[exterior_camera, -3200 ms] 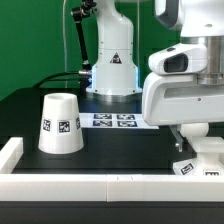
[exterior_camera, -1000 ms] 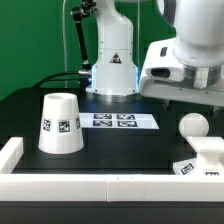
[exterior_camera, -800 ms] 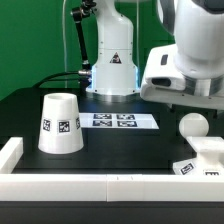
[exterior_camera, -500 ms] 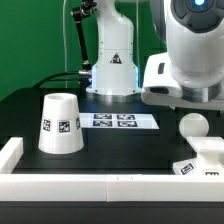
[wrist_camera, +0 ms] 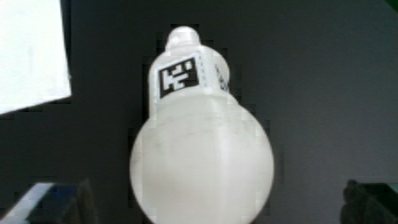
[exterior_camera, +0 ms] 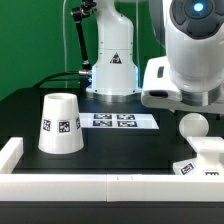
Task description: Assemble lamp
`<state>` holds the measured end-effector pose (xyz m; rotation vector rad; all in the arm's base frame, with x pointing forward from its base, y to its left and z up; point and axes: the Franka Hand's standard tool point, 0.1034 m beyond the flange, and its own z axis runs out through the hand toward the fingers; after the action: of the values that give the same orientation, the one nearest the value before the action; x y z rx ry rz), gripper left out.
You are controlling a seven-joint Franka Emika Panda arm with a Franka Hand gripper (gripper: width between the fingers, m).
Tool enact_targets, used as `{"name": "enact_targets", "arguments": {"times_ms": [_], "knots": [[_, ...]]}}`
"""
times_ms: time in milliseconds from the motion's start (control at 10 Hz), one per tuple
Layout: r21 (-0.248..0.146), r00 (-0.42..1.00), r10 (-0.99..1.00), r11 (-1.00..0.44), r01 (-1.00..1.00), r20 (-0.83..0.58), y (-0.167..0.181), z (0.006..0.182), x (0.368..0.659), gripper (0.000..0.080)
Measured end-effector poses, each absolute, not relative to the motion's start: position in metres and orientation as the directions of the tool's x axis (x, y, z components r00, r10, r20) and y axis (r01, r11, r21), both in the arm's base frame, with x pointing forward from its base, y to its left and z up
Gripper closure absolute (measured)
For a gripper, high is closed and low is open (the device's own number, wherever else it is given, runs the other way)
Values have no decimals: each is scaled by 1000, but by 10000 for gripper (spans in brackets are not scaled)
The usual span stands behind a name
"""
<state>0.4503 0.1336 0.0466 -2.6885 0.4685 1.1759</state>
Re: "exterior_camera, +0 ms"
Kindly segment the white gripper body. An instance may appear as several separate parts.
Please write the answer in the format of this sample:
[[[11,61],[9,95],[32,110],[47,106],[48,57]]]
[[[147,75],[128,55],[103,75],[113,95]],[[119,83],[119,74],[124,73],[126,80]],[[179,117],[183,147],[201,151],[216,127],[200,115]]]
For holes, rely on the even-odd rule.
[[[182,92],[169,77],[169,64],[166,56],[150,59],[147,63],[141,102],[149,108],[181,110],[224,115],[224,93],[211,103],[208,94],[190,95]]]

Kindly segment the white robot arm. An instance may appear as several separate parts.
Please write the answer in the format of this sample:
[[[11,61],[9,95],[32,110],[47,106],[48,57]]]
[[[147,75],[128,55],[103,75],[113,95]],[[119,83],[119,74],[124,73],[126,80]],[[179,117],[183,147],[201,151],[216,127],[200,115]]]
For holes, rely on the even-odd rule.
[[[224,114],[224,0],[145,0],[166,54],[148,61],[143,83],[133,63],[133,25],[96,0],[98,60],[91,96],[122,102],[136,93],[149,108]]]

